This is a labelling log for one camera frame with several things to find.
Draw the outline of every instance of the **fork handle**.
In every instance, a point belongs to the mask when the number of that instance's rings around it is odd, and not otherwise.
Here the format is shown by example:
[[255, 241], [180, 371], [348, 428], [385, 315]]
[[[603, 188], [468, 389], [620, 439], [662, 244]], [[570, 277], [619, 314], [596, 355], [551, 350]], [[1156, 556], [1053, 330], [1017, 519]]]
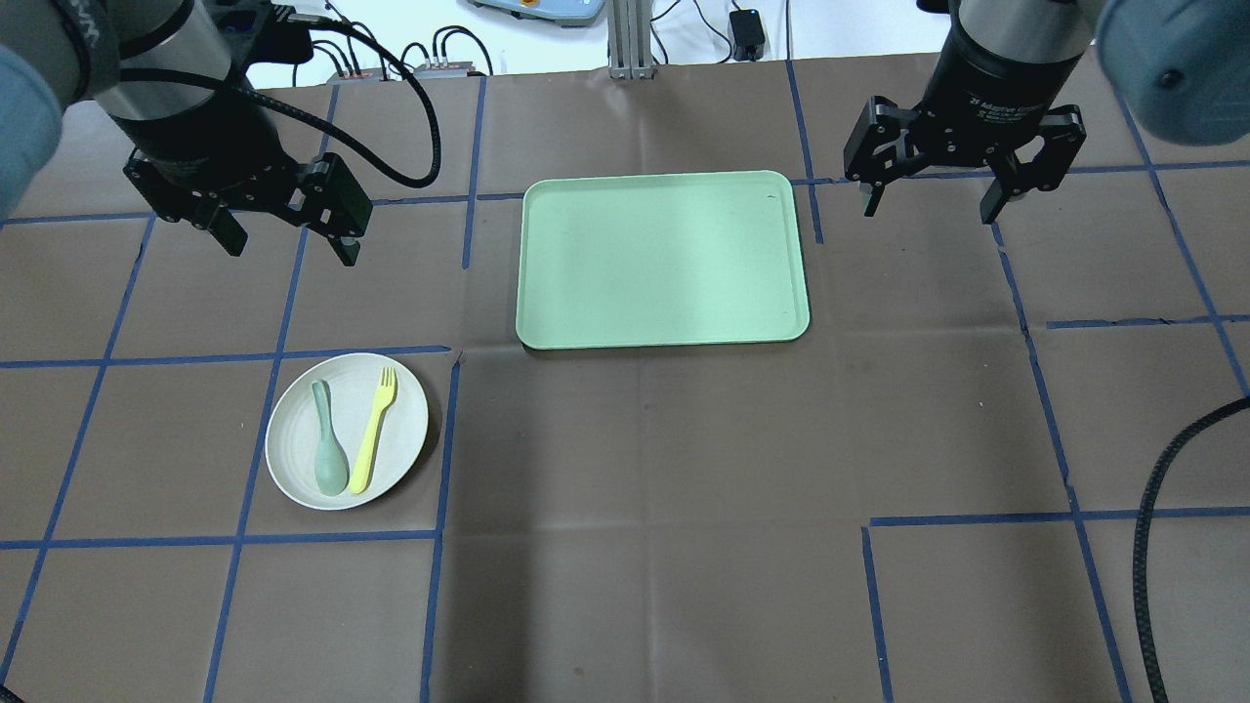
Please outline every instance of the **fork handle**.
[[378, 454], [378, 425], [381, 424], [382, 412], [369, 413], [369, 424], [365, 425], [365, 438], [360, 440], [360, 452], [356, 453], [356, 463], [351, 465], [351, 479], [348, 482], [348, 490], [360, 494], [369, 487], [369, 475], [374, 470], [374, 457]]

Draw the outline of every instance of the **robotic arm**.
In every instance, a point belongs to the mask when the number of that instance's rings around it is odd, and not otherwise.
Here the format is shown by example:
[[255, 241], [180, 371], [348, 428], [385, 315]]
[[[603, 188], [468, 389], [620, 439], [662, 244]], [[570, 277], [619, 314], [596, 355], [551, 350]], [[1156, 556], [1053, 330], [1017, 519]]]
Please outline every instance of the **robotic arm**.
[[[122, 171], [162, 219], [189, 220], [238, 256], [248, 234], [231, 210], [271, 213], [321, 234], [354, 265], [369, 196], [338, 155], [310, 164], [289, 156], [261, 106], [302, 113], [255, 94], [245, 76], [254, 63], [308, 61], [309, 30], [321, 28], [368, 43], [350, 26], [269, 0], [0, 3], [0, 94], [12, 96], [9, 114], [0, 114], [0, 216], [51, 158], [65, 106], [94, 98], [135, 143]], [[438, 144], [429, 98], [400, 71], [425, 104]], [[438, 146], [434, 154], [425, 178], [399, 178], [416, 188], [432, 183]]]
[[[1148, 130], [1180, 144], [1250, 131], [1250, 3], [1242, 0], [918, 0], [949, 13], [938, 68], [910, 110], [869, 99], [842, 151], [876, 213], [885, 186], [929, 166], [989, 166], [992, 223], [1012, 198], [1054, 190], [1085, 141], [1076, 105], [1051, 108], [1098, 36], [1104, 71]], [[1035, 138], [1029, 163], [1016, 151]]]

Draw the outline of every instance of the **green spoon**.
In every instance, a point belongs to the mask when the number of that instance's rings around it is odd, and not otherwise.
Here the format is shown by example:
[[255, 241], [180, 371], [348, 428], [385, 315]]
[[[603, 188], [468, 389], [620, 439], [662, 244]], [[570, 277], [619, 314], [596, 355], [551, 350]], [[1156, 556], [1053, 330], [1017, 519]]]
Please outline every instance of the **green spoon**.
[[312, 382], [312, 399], [316, 400], [316, 418], [321, 423], [321, 442], [316, 445], [314, 470], [316, 487], [326, 495], [338, 495], [348, 487], [348, 455], [339, 447], [330, 424], [330, 390], [324, 380]]

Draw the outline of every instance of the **black power adapter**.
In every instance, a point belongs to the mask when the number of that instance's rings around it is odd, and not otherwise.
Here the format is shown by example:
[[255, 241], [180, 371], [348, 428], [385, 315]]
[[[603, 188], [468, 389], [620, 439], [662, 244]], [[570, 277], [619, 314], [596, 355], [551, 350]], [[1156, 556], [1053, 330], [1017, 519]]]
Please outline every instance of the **black power adapter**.
[[764, 23], [759, 10], [730, 13], [729, 33], [734, 38], [735, 61], [758, 61], [764, 56]]

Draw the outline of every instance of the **white background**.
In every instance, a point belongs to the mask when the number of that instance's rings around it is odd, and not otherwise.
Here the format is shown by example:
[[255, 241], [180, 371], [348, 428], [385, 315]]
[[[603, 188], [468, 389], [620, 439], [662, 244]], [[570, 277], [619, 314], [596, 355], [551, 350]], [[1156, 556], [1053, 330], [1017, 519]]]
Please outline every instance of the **white background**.
[[[659, 14], [672, 0], [655, 0]], [[728, 34], [730, 0], [699, 0], [708, 20]], [[319, 0], [290, 3], [301, 13], [329, 15]], [[785, 0], [739, 0], [760, 11], [769, 44], [765, 59], [785, 58]], [[362, 21], [388, 49], [399, 51], [410, 41], [426, 46], [434, 30], [459, 24], [469, 28], [490, 49], [499, 74], [532, 74], [596, 69], [608, 65], [608, 9], [590, 26], [560, 28], [544, 20], [518, 20], [492, 8], [475, 8], [469, 0], [340, 0], [335, 6]], [[861, 56], [938, 51], [949, 19], [916, 9], [914, 0], [791, 0], [792, 53], [796, 59]], [[709, 64], [722, 59], [725, 43], [704, 26], [694, 0], [681, 4], [655, 23], [674, 64]], [[315, 33], [316, 38], [342, 44], [342, 38]], [[451, 60], [472, 60], [482, 71], [474, 43], [456, 36], [448, 43]], [[412, 61], [414, 49], [409, 54]], [[376, 66], [378, 56], [356, 48], [361, 66]], [[324, 83], [334, 73], [330, 60], [318, 53], [300, 66], [299, 84]], [[290, 66], [256, 65], [248, 71], [256, 88], [291, 85]]]

